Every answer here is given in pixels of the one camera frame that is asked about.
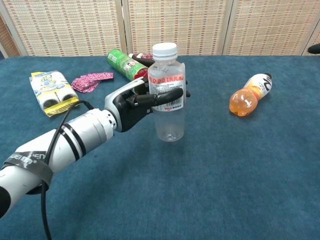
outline green can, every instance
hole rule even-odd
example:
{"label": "green can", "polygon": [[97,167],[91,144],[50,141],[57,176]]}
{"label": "green can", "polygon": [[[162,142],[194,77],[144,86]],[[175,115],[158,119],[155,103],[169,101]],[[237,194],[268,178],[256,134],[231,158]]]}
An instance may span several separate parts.
{"label": "green can", "polygon": [[148,68],[132,59],[119,49],[112,49],[107,56],[108,63],[130,81],[147,76]]}

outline snack package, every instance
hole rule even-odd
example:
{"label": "snack package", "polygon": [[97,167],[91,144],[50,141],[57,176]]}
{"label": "snack package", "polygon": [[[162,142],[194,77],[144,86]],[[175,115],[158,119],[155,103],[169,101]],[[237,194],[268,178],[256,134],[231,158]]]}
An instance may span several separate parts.
{"label": "snack package", "polygon": [[71,104],[79,100],[59,71],[33,72],[29,79],[36,99],[48,117],[66,112]]}

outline table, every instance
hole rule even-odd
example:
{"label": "table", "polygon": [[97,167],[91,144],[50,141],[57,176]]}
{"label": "table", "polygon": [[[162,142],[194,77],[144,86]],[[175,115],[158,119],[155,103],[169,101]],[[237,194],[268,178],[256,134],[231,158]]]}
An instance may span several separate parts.
{"label": "table", "polygon": [[[47,192],[53,239],[310,240],[320,237],[320,58],[180,56],[191,98],[184,137],[160,141],[148,115],[133,129],[56,174]],[[105,56],[0,61],[0,163],[58,126],[41,111],[32,72],[58,70],[71,83],[114,72],[83,100],[103,109],[128,82]],[[257,73],[270,93],[245,118],[230,96]],[[86,112],[74,110],[69,120]],[[45,239],[40,196],[26,195],[0,220],[1,240]]]}

